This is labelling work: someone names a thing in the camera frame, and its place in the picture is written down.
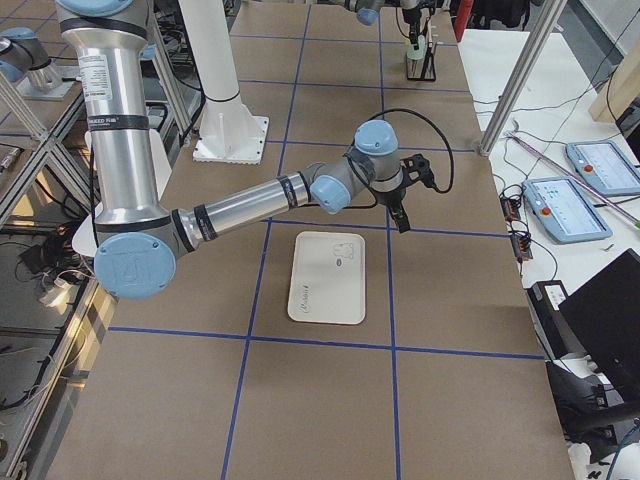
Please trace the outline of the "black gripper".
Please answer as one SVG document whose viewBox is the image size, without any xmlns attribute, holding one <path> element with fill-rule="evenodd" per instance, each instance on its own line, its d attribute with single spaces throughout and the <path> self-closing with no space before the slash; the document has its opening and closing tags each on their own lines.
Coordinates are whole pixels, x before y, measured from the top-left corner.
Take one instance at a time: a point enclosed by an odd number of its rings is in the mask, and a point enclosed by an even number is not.
<svg viewBox="0 0 640 480">
<path fill-rule="evenodd" d="M 403 174 L 395 174 L 393 177 L 375 181 L 375 199 L 380 205 L 390 210 L 390 216 L 399 233 L 411 229 L 409 217 L 402 204 L 405 195 L 406 185 Z"/>
</svg>

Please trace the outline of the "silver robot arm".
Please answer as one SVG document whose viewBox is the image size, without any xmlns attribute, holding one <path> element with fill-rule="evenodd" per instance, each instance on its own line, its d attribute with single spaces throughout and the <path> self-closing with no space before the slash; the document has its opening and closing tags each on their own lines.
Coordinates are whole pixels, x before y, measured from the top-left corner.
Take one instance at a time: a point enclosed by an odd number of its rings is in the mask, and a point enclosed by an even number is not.
<svg viewBox="0 0 640 480">
<path fill-rule="evenodd" d="M 409 26 L 418 26 L 424 9 L 434 8 L 436 1 L 420 0 L 331 0 L 331 4 L 342 6 L 354 12 L 360 23 L 372 25 L 380 16 L 383 7 L 398 7 L 402 11 L 403 20 Z"/>
<path fill-rule="evenodd" d="M 384 205 L 400 231 L 405 170 L 392 126 L 370 120 L 334 163 L 309 168 L 190 210 L 159 200 L 140 56 L 148 43 L 147 1 L 60 1 L 63 38 L 75 49 L 97 166 L 102 210 L 95 220 L 94 271 L 120 298 L 143 299 L 172 281 L 177 260 L 200 244 L 254 222 L 316 203 L 335 214 L 363 190 Z"/>
</svg>

